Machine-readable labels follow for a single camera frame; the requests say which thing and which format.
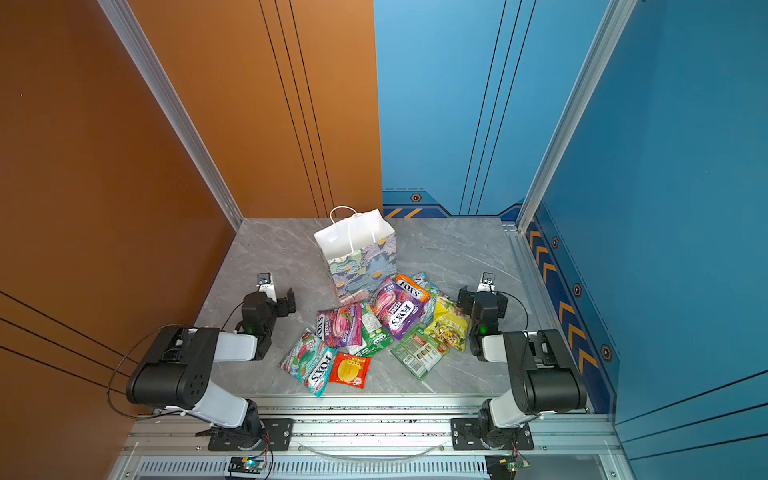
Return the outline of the green white snack packet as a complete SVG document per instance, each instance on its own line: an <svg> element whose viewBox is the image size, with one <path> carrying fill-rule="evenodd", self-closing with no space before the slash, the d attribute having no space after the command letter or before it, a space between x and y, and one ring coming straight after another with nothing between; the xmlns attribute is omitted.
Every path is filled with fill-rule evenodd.
<svg viewBox="0 0 768 480"><path fill-rule="evenodd" d="M389 347L394 338L373 313L368 302L361 303L362 344L349 346L347 353L364 358L371 358Z"/></svg>

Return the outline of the teal Fox's candy bag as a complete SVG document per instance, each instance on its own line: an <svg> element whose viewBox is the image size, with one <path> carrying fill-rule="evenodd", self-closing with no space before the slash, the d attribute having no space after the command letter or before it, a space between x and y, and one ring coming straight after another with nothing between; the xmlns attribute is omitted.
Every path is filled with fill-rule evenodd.
<svg viewBox="0 0 768 480"><path fill-rule="evenodd" d="M315 397L321 397L329 383L337 353L312 330L306 329L286 354L280 368L296 378Z"/></svg>

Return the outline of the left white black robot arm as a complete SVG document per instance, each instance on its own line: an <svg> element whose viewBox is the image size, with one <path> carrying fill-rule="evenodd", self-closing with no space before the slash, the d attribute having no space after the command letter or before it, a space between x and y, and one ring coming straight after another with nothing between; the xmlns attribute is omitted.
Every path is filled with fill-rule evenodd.
<svg viewBox="0 0 768 480"><path fill-rule="evenodd" d="M263 420L255 401L236 396L211 379L217 363L262 360L277 320L296 312L294 292L272 298L265 291L244 297L242 320L232 332L215 327L161 328L126 387L135 405L164 407L200 420L211 451L285 450L293 421Z"/></svg>

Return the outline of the purple Fox's candy bag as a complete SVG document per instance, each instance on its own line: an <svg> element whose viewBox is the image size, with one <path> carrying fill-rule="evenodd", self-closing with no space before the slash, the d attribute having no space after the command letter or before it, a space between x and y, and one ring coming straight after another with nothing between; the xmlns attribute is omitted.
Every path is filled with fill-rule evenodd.
<svg viewBox="0 0 768 480"><path fill-rule="evenodd" d="M372 295L369 304L374 315L396 340L402 340L421 318L424 303L408 290L387 278Z"/></svg>

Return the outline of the pink Fox's candy bag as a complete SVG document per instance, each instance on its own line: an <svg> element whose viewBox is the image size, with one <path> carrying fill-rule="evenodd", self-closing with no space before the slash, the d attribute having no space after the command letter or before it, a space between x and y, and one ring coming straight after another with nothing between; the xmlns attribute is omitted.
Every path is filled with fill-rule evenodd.
<svg viewBox="0 0 768 480"><path fill-rule="evenodd" d="M362 346L362 305L353 303L319 311L316 316L316 335L335 349Z"/></svg>

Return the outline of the floral paper bag white handles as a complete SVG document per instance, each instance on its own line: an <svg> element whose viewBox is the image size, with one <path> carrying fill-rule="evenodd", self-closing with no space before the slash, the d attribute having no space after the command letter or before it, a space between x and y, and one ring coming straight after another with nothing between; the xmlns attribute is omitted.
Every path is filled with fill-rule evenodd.
<svg viewBox="0 0 768 480"><path fill-rule="evenodd" d="M337 206L331 224L314 233L337 299L343 305L367 300L397 275L396 232L381 212Z"/></svg>

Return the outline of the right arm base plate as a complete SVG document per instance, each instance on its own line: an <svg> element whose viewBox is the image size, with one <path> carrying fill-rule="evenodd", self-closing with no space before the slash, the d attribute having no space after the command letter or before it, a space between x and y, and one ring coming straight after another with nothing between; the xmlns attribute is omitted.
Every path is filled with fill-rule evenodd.
<svg viewBox="0 0 768 480"><path fill-rule="evenodd" d="M458 417L450 420L450 428L453 449L457 451L532 451L535 448L528 425L501 429L482 424L478 418Z"/></svg>

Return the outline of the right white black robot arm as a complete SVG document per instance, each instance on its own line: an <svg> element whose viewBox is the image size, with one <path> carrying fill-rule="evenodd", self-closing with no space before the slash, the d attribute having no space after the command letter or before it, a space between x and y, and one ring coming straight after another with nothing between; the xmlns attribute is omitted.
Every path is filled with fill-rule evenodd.
<svg viewBox="0 0 768 480"><path fill-rule="evenodd" d="M505 364L509 389L485 400L477 419L461 427L458 440L476 438L491 450L531 450L528 424L546 413L584 409L588 393L559 330L500 330L510 299L492 289L459 290L457 306L470 317L471 354L483 362Z"/></svg>

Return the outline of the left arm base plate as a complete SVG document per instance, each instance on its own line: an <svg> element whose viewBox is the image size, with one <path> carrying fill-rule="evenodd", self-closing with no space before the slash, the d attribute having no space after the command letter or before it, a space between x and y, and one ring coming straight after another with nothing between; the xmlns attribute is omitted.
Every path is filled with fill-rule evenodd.
<svg viewBox="0 0 768 480"><path fill-rule="evenodd" d="M287 451L293 435L294 420L291 418L267 418L258 420L254 426L238 428L213 427L198 432L207 436L209 451L255 451L269 449L272 452Z"/></svg>

